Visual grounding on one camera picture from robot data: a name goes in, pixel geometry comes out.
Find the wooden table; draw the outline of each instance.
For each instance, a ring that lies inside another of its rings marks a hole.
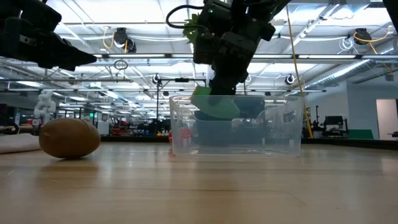
[[[60,161],[0,155],[0,223],[398,221],[398,153],[303,146],[291,159],[173,157],[169,144],[103,144]]]

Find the ceiling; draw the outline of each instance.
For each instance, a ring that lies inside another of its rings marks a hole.
[[[293,37],[294,40],[297,40],[295,41],[296,54],[373,54],[369,45],[356,45],[352,44],[352,38],[344,39],[348,35],[352,35],[357,28],[367,28],[373,39],[384,37],[386,32],[389,32],[387,38],[375,43],[376,49],[396,36],[395,28],[389,28],[391,19],[385,8],[372,7],[370,0],[347,0],[347,2],[353,4],[337,7],[337,5],[328,5],[326,0],[296,0],[289,4]],[[52,83],[39,83],[39,87],[11,83],[10,88],[86,89],[94,86],[94,88],[111,90],[131,89],[132,91],[115,91],[118,96],[115,101],[108,101],[106,99],[109,96],[99,96],[96,92],[86,91],[84,94],[80,93],[79,96],[87,98],[84,102],[106,102],[109,104],[127,101],[142,106],[155,103],[156,92],[144,92],[144,90],[155,90],[155,84],[152,82],[155,74],[158,74],[160,78],[202,79],[209,79],[213,74],[209,66],[194,64],[192,57],[153,58],[153,55],[148,55],[148,58],[145,58],[145,56],[125,58],[129,67],[120,71],[113,67],[113,63],[118,58],[104,59],[100,57],[103,54],[124,53],[123,49],[117,48],[115,45],[108,49],[103,43],[105,41],[108,46],[111,45],[112,33],[118,27],[127,28],[129,37],[137,45],[137,54],[191,55],[192,48],[190,44],[187,44],[187,39],[183,38],[182,30],[168,27],[165,24],[165,17],[169,11],[182,4],[202,6],[202,0],[48,0],[47,4],[62,15],[62,23],[55,30],[58,35],[69,40],[72,45],[80,50],[99,55],[97,63],[77,67],[74,72],[53,68],[47,71],[47,76],[51,74],[50,78],[56,80],[75,77],[90,80],[98,79],[98,81],[75,85],[54,81]],[[184,20],[190,18],[192,13],[199,13],[199,11],[183,9],[177,11],[170,20],[182,24]],[[320,19],[320,16],[325,15],[325,13],[329,16]],[[260,43],[257,54],[291,54],[286,10],[284,9],[276,15],[271,23],[275,26],[277,32],[270,42],[262,41]],[[37,82],[38,79],[45,76],[45,70],[37,67],[34,63],[6,59],[1,59],[1,62],[9,63],[3,65],[3,69],[8,71],[0,73],[0,77],[3,78],[31,78],[33,82]],[[299,60],[297,68],[303,82],[310,82],[344,63],[350,62],[330,58],[323,60],[308,59]],[[17,68],[23,68],[25,72],[21,72]],[[248,67],[248,73],[249,77],[246,80],[248,89],[285,90],[291,87],[285,85],[284,79],[287,75],[295,74],[295,67],[292,60],[281,60],[277,57],[257,59],[253,60]],[[128,79],[129,82],[120,81],[123,78]],[[171,96],[190,94],[189,90],[194,89],[196,85],[202,85],[202,83],[170,82],[163,87],[163,91],[185,90],[184,92],[170,92]],[[76,96],[76,93],[68,91],[60,91],[59,94],[62,95],[62,98],[64,96]],[[165,103],[167,102],[167,97],[162,96],[162,93],[160,97]],[[71,98],[68,98],[67,101],[76,102]],[[167,113],[167,103],[162,107]]]

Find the clear plastic bin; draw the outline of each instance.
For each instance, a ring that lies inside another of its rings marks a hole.
[[[300,155],[303,98],[173,96],[173,152],[178,156]]]

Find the ductwork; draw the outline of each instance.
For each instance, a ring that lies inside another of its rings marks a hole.
[[[377,48],[379,55],[384,54],[397,54],[398,53],[398,39],[389,41],[386,44]],[[305,85],[305,89],[315,88],[318,85],[330,86],[335,85],[343,80],[351,78],[359,73],[363,73],[369,70],[372,66],[375,66],[375,60],[362,60],[360,62],[354,62],[351,64],[340,65],[333,68],[322,76],[319,76],[316,80],[312,80]]]

